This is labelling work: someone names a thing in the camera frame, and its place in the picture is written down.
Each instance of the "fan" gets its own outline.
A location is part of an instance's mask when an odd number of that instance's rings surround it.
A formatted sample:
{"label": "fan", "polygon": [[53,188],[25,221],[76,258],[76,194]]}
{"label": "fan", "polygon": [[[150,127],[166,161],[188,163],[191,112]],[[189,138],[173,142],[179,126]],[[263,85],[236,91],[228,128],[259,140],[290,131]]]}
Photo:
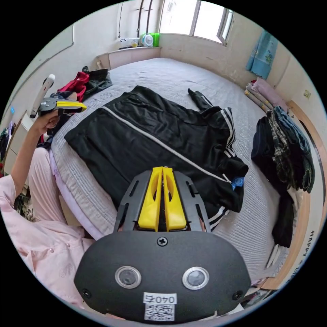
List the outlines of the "fan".
{"label": "fan", "polygon": [[153,37],[150,34],[144,34],[143,37],[142,37],[142,44],[145,47],[152,47]]}

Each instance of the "qr code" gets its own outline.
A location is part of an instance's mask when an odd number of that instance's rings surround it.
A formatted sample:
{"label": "qr code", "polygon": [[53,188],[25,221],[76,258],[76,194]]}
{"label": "qr code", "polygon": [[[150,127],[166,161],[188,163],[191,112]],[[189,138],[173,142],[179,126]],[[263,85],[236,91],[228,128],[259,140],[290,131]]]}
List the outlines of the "qr code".
{"label": "qr code", "polygon": [[144,320],[153,321],[174,321],[175,305],[174,304],[146,304]]}

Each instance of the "white handle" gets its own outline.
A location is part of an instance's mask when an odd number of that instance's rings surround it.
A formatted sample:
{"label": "white handle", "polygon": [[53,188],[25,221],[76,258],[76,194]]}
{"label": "white handle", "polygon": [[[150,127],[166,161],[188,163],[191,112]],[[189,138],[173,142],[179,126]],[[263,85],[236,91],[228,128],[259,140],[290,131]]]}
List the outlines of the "white handle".
{"label": "white handle", "polygon": [[41,86],[40,91],[38,92],[35,101],[33,103],[32,106],[32,110],[30,113],[30,118],[35,118],[38,108],[43,100],[43,98],[45,97],[45,95],[47,94],[49,88],[52,86],[52,84],[54,83],[55,76],[54,74],[50,74],[49,77],[45,80],[45,82],[43,83],[43,85]]}

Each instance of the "bed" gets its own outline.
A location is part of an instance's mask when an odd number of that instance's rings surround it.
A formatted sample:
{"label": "bed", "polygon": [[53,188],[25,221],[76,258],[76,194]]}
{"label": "bed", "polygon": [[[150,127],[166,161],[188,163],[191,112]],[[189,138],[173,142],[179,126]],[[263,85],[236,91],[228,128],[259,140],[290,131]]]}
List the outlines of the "bed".
{"label": "bed", "polygon": [[236,129],[234,150],[249,166],[240,213],[224,216],[214,233],[232,243],[243,256],[252,280],[274,277],[288,255],[281,248],[275,263],[266,268],[274,247],[271,231],[276,222],[279,195],[251,161],[252,140],[258,119],[265,113],[236,84],[205,69],[172,59],[133,62],[110,71],[113,86],[84,103],[88,109],[74,115],[56,134],[51,146],[51,167],[70,210],[95,239],[113,231],[116,210],[86,164],[66,143],[64,136],[87,115],[131,91],[136,85],[152,89],[168,100],[198,110],[187,89],[202,92],[213,105],[231,107]]}

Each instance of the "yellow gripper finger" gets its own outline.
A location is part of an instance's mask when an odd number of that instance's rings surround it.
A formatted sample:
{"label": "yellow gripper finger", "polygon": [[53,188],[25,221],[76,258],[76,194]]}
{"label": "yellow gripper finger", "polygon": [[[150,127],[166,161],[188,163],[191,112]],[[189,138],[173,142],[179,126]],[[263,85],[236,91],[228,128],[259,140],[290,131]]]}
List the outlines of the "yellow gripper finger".
{"label": "yellow gripper finger", "polygon": [[81,112],[83,112],[84,110],[86,110],[86,105],[78,102],[78,101],[57,101],[56,103],[56,107],[57,108],[73,108],[73,107],[81,107]]}
{"label": "yellow gripper finger", "polygon": [[186,219],[180,196],[178,194],[173,170],[164,167],[162,171],[167,231],[184,229],[186,227]]}
{"label": "yellow gripper finger", "polygon": [[149,185],[147,187],[144,202],[142,205],[139,227],[158,231],[159,213],[162,187],[162,167],[152,169]]}

